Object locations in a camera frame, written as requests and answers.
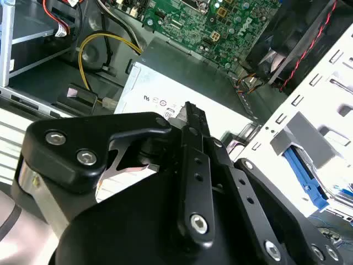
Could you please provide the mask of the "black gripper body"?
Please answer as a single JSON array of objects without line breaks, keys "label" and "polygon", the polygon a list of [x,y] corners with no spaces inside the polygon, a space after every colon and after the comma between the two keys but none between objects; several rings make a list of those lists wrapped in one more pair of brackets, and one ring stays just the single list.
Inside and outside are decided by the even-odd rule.
[{"label": "black gripper body", "polygon": [[252,264],[245,229],[212,171],[200,222],[182,216],[175,174],[154,174],[79,214],[63,233],[56,264]]}]

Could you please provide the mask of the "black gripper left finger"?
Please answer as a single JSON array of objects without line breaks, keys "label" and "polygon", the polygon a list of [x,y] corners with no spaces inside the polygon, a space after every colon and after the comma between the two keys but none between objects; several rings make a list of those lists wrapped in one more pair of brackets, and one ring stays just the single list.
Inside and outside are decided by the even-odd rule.
[{"label": "black gripper left finger", "polygon": [[186,103],[170,124],[153,112],[42,120],[26,133],[19,184],[37,202],[60,239],[82,212],[154,175],[179,180],[182,216],[201,226],[211,188],[205,112]]}]

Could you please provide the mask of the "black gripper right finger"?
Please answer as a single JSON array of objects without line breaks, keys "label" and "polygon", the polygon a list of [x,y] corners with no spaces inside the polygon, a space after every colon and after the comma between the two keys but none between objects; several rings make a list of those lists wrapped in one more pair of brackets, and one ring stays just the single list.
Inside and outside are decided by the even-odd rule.
[{"label": "black gripper right finger", "polygon": [[244,255],[252,264],[343,264],[339,251],[251,161],[232,162],[208,137],[211,169],[245,229]]}]

